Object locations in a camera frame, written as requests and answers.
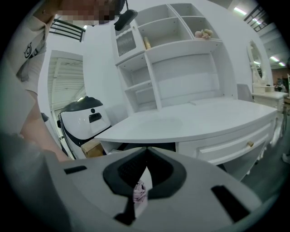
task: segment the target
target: gray plastic surface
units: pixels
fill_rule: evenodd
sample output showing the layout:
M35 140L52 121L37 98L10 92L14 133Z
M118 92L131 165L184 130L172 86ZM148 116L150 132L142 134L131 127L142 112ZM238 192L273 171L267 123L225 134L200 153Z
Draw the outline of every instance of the gray plastic surface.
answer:
M183 164L187 179L172 197L150 200L136 221L125 226L113 217L123 212L126 198L110 192L102 171L138 148L60 164L52 152L41 151L19 137L1 136L0 141L1 163L12 188L29 210L58 231L214 231L232 225L210 190L221 184L248 210L261 204L250 189L218 167L156 149ZM79 165L87 170L70 175L63 170Z
M134 228L150 232L215 231L231 225L231 218L211 191L216 185L226 186L250 212L261 205L248 187L220 168L172 151L155 149L183 164L187 179L174 196L150 200L133 223Z

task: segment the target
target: white mirror frame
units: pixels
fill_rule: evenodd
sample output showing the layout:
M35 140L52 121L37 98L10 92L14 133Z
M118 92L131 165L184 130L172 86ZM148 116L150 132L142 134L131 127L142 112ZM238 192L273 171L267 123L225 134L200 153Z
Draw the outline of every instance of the white mirror frame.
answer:
M258 73L258 70L257 70L257 67L256 67L256 64L254 63L254 57L253 57L253 54L252 54L252 48L256 48L258 53L259 53L259 58L260 58L260 61L261 61L261 69L262 69L262 77L260 77L259 73ZM265 87L266 85L268 85L269 83L269 80L268 80L268 77L267 77L267 73L265 72L265 63L263 61L263 58L261 57L261 53L258 49L258 47L256 46L255 42L253 40L251 40L247 46L247 51L248 51L248 56L249 56L249 59L250 59L250 65L251 65L251 68L252 68L252 78L253 78L253 87L254 86L257 86L257 87Z

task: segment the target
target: white desktop surface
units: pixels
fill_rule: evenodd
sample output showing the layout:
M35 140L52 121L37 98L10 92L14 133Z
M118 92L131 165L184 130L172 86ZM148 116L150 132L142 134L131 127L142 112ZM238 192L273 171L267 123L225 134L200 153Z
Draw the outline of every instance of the white desktop surface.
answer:
M250 126L272 117L276 109L231 100L205 105L183 104L134 114L96 136L100 141L169 143L199 140Z
M287 97L289 94L286 92L265 92L265 93L252 93L252 95L255 97L265 97L265 98L271 98L271 99L282 99L284 97Z

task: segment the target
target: white desk drawer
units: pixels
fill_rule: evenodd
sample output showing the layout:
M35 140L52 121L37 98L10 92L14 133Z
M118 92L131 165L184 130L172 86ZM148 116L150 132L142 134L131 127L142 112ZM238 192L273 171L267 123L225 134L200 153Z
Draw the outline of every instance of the white desk drawer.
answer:
M269 139L270 132L271 123L259 129L247 127L227 135L179 143L179 153L218 165L256 148ZM250 147L248 142L254 143L253 146Z

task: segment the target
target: cardboard box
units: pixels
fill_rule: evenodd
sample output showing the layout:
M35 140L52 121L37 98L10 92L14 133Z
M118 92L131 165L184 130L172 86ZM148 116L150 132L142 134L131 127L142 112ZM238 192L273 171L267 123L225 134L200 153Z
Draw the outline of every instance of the cardboard box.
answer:
M103 147L99 140L92 139L81 146L81 149L87 158L103 156Z

